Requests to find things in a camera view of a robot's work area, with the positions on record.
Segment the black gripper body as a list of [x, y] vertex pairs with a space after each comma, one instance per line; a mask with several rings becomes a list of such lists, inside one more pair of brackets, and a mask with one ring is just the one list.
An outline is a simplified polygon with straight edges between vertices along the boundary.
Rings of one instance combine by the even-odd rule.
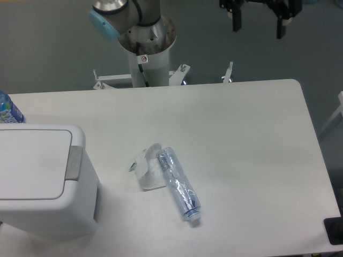
[[302, 10], [302, 1], [277, 1], [277, 0], [265, 0], [265, 1], [230, 1], [219, 0], [219, 7], [226, 9], [230, 13], [235, 13], [240, 10], [244, 2], [265, 4], [274, 13], [299, 13]]

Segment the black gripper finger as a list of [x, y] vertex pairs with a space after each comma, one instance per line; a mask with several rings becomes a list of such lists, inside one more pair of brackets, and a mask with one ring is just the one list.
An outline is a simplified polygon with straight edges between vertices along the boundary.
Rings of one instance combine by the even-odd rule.
[[277, 17], [277, 39], [281, 39], [286, 34], [284, 20], [289, 20], [292, 17], [290, 7], [286, 2], [268, 2], [267, 6]]
[[242, 2], [228, 2], [227, 11], [230, 13], [233, 22], [233, 31], [238, 32], [242, 27], [241, 6]]

